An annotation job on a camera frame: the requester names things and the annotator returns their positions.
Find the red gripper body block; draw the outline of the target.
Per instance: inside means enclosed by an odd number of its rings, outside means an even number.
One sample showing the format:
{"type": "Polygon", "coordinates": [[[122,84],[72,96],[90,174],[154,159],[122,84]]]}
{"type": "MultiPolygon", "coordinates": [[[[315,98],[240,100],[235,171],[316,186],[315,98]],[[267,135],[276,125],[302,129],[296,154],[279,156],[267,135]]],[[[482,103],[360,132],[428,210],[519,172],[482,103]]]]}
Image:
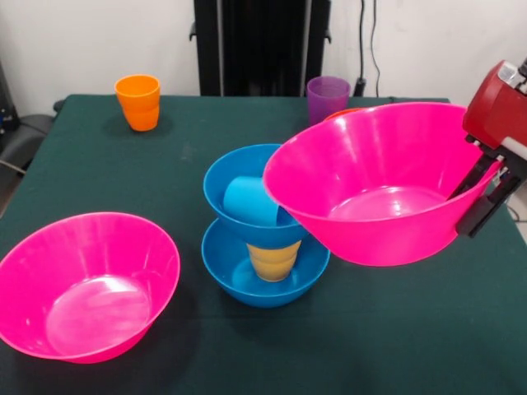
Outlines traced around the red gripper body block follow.
{"type": "Polygon", "coordinates": [[[526,158],[526,63],[501,61],[485,76],[463,119],[475,141],[526,158]]]}

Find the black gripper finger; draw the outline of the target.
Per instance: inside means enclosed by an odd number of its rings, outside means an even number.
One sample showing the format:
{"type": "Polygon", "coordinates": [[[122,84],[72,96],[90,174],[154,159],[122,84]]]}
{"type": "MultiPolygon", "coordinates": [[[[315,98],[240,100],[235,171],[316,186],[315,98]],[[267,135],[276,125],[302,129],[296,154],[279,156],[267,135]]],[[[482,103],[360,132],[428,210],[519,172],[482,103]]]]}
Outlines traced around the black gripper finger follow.
{"type": "Polygon", "coordinates": [[[502,155],[491,156],[489,154],[482,154],[447,200],[456,198],[460,194],[475,187],[485,176],[489,175],[490,170],[494,170],[492,176],[495,177],[497,171],[501,168],[502,162],[502,155]]]}
{"type": "Polygon", "coordinates": [[[456,225],[459,235],[473,238],[506,199],[526,181],[525,160],[506,160],[506,168],[504,179],[490,194],[482,195],[459,220],[456,225]]]}

